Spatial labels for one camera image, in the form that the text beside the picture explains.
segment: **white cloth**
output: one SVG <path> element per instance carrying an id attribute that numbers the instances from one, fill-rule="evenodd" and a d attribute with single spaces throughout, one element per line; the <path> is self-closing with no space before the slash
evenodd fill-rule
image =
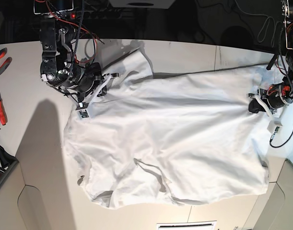
<path id="1" fill-rule="evenodd" d="M 93 98 L 95 118 L 73 112 L 64 132 L 90 200 L 198 205 L 266 192 L 269 119 L 246 97 L 273 79 L 264 66 L 152 79 L 136 51 L 106 72 L 121 76 Z"/>

